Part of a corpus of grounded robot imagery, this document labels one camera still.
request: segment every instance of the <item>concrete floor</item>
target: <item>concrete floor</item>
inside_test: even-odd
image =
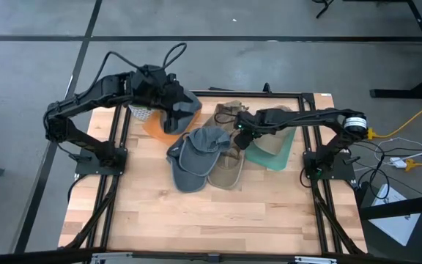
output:
[[[0,34],[84,35],[95,1],[0,0]],[[422,14],[422,0],[416,4]],[[322,18],[309,0],[104,1],[93,35],[304,35],[418,36],[406,4],[335,1]],[[76,92],[85,90],[107,51],[118,51],[138,64],[160,64],[175,43],[90,43]],[[42,128],[46,106],[61,100],[81,43],[0,43],[0,254],[13,245],[47,144]],[[112,59],[104,74],[130,70]],[[337,108],[364,111],[371,127],[387,133],[422,108],[422,100],[373,99],[369,89],[410,89],[422,81],[422,45],[343,43],[188,43],[169,71],[187,89],[210,86],[259,91],[329,92]],[[89,113],[75,118],[86,130]],[[398,136],[422,142],[422,116]],[[390,147],[417,147],[394,141]],[[353,147],[365,164],[368,151]],[[74,161],[57,152],[28,251],[55,249],[73,181]],[[422,192],[422,168],[405,173],[387,168],[391,177]],[[377,179],[376,186],[382,184]],[[397,183],[406,197],[418,197]],[[374,242],[367,241],[376,252]]]

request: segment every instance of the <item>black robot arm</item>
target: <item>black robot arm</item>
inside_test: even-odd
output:
[[[364,254],[338,223],[335,215],[323,200],[317,185],[319,179],[354,179],[352,163],[357,159],[340,151],[367,138],[367,121],[363,113],[349,109],[293,112],[282,109],[262,109],[252,115],[244,111],[238,113],[234,121],[234,127],[240,129],[234,142],[241,149],[245,149],[253,139],[265,134],[275,134],[288,127],[313,125],[323,125],[336,132],[328,144],[318,146],[315,152],[303,153],[304,170],[311,180],[314,201],[325,214],[348,252]]]
[[[145,65],[136,72],[105,76],[87,91],[61,102],[51,103],[43,117],[45,137],[56,143],[70,142],[95,154],[99,166],[115,166],[118,155],[113,142],[101,142],[78,130],[70,119],[97,107],[111,108],[122,104],[160,109],[166,113],[164,131],[178,126],[178,120],[190,112],[176,111],[173,105],[192,102],[184,95],[183,87],[163,67]]]
[[[318,172],[333,169],[336,154],[367,137],[366,117],[358,111],[350,109],[315,111],[262,109],[258,110],[255,115],[247,111],[237,114],[234,127],[241,131],[234,141],[241,149],[245,149],[253,139],[262,135],[275,134],[288,127],[312,125],[323,125],[336,132],[327,145],[319,146],[313,154],[311,168],[315,168]]]

